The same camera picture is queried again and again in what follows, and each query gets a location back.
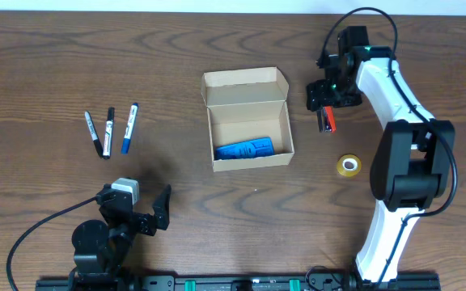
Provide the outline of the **black white whiteboard marker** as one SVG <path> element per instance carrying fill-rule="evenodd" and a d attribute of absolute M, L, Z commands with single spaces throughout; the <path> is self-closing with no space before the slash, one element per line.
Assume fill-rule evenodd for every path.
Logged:
<path fill-rule="evenodd" d="M 114 125 L 115 108 L 108 109 L 107 120 L 105 124 L 105 136 L 103 147 L 103 159 L 110 159 L 112 155 L 112 133 Z"/>

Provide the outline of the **red black stapler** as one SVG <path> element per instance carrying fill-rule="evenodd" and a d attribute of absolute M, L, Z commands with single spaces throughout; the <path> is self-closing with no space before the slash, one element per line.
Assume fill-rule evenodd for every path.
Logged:
<path fill-rule="evenodd" d="M 335 133 L 337 126 L 331 106 L 322 107 L 317 112 L 319 131 L 321 133 Z"/>

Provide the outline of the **black mounting rail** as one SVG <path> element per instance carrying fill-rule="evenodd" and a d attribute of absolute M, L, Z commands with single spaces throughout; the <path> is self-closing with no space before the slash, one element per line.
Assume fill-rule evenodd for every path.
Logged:
<path fill-rule="evenodd" d="M 313 272 L 306 276 L 144 276 L 130 280 L 98 282 L 88 277 L 38 280 L 36 290 L 123 290 L 123 291 L 316 291 L 316 290 L 409 290 L 440 291 L 435 273 L 401 273 L 375 287 L 352 274 Z"/>

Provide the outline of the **blue white whiteboard marker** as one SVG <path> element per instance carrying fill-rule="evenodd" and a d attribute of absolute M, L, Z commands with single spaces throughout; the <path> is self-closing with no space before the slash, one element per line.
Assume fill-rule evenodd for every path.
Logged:
<path fill-rule="evenodd" d="M 125 129 L 125 135 L 124 135 L 124 139 L 123 139 L 122 146 L 121 146 L 122 154 L 127 154 L 129 152 L 129 147 L 130 147 L 130 143 L 131 143 L 131 139 L 133 135 L 133 129 L 135 126 L 137 115 L 138 115 L 138 109 L 139 109 L 138 103 L 133 103 L 131 105 L 131 108 L 129 111 L 129 117 L 127 120 L 127 126 Z"/>

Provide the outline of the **yellow tape roll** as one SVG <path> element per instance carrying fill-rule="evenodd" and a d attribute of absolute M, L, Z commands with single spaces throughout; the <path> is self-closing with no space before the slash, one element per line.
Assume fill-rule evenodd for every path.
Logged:
<path fill-rule="evenodd" d="M 344 177 L 354 177 L 362 169 L 359 157 L 353 154 L 345 154 L 337 161 L 337 172 Z"/>

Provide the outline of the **blue plastic block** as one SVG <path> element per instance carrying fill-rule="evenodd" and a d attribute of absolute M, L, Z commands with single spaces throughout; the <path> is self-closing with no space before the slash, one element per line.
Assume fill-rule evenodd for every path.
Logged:
<path fill-rule="evenodd" d="M 269 137 L 223 145 L 215 150 L 217 160 L 261 158 L 272 155 L 274 148 Z"/>

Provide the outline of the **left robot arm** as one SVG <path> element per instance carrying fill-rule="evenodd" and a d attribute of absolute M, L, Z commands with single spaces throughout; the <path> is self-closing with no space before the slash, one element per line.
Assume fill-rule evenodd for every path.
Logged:
<path fill-rule="evenodd" d="M 167 185 L 152 205 L 154 212 L 136 213 L 138 182 L 131 179 L 106 184 L 95 196 L 102 217 L 79 225 L 72 234 L 76 285 L 86 289 L 138 288 L 137 277 L 123 263 L 138 234 L 154 236 L 170 224 L 169 202 L 172 187 Z"/>

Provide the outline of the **open cardboard box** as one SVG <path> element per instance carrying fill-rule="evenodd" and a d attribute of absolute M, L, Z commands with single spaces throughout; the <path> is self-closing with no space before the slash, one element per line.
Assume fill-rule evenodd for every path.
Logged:
<path fill-rule="evenodd" d="M 294 156 L 287 107 L 289 83 L 277 67 L 207 72 L 201 96 L 208 116 L 212 169 L 215 172 L 286 166 Z M 268 137 L 274 154 L 223 159 L 217 149 Z"/>

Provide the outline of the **black sharpie marker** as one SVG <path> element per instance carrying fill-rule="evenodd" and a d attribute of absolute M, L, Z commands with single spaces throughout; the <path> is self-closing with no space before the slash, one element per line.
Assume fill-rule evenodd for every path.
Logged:
<path fill-rule="evenodd" d="M 99 136 L 97 134 L 95 125 L 93 123 L 93 120 L 91 118 L 91 113 L 89 111 L 84 112 L 84 117 L 87 122 L 87 127 L 89 129 L 91 139 L 93 142 L 93 145 L 95 147 L 96 153 L 99 155 L 100 158 L 103 158 L 103 146 L 100 142 Z"/>

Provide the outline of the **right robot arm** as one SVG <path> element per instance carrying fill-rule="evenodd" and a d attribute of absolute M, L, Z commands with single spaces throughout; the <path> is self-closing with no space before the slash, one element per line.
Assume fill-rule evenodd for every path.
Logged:
<path fill-rule="evenodd" d="M 337 54 L 323 52 L 317 65 L 325 77 L 307 86 L 308 110 L 323 115 L 366 97 L 383 128 L 370 168 L 375 211 L 355 267 L 359 286 L 392 288 L 415 224 L 448 208 L 451 200 L 430 209 L 445 191 L 455 195 L 455 128 L 420 104 L 389 47 L 349 45 Z"/>

